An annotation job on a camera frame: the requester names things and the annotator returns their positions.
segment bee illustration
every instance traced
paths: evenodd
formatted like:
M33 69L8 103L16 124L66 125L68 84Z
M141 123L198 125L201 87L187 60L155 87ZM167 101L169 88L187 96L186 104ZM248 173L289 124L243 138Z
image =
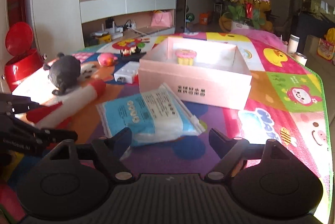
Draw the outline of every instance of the bee illustration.
M285 145L288 146L289 144L291 144L294 147L297 147L296 138L292 137L290 135L290 132L286 128L281 128L280 129L280 136L283 139Z

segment red ribbon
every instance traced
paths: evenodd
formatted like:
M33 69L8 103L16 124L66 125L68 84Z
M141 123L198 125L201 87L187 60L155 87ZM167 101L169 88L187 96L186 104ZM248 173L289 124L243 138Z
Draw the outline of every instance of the red ribbon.
M246 3L246 13L247 13L247 18L252 19L253 16L253 8L254 5L251 3Z

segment potted plant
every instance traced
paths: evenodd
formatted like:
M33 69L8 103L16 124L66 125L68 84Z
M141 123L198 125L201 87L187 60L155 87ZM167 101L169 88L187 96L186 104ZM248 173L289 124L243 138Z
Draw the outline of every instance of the potted plant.
M259 5L261 2L268 3L269 0L228 0L232 4L228 6L229 12L224 13L225 17L232 19L234 28L255 28L260 29L266 19L259 17Z

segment open cardboard box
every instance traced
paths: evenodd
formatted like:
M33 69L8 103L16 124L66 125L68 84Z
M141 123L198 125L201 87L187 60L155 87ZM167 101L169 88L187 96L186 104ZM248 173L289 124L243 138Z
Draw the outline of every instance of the open cardboard box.
M197 52L193 66L177 63L175 51ZM168 37L140 60L140 92L166 83L185 101L244 109L251 73L237 46L215 41Z

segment blue and white wipes package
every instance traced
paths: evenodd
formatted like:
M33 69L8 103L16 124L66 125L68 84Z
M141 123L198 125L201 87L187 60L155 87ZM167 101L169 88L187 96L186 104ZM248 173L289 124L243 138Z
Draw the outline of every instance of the blue and white wipes package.
M97 109L105 135L110 138L129 127L133 133L131 146L198 136L205 131L166 84L157 90L99 104Z

